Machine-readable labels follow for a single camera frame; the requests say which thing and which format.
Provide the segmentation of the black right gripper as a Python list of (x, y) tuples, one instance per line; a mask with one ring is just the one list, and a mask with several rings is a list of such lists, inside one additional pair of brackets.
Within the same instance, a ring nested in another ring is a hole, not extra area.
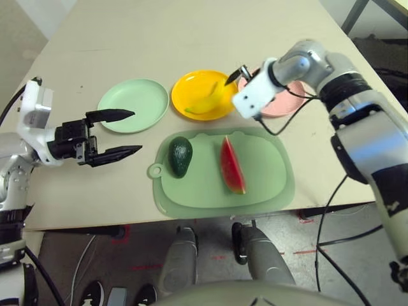
[(252, 73), (248, 70), (246, 65), (242, 65), (241, 68), (238, 68), (227, 78), (225, 85), (229, 85), (234, 82), (236, 79), (243, 77), (245, 80), (251, 80), (253, 78)]

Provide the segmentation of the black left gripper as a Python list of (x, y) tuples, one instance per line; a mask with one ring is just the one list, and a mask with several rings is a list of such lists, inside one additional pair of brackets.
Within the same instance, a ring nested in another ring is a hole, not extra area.
[(125, 109), (104, 109), (87, 112), (85, 119), (64, 122), (55, 129), (54, 139), (47, 142), (53, 158), (57, 160), (75, 159), (78, 164), (91, 167), (116, 163), (138, 152), (142, 145), (128, 145), (97, 153), (96, 137), (90, 129), (95, 122), (116, 122), (133, 116), (135, 113)]

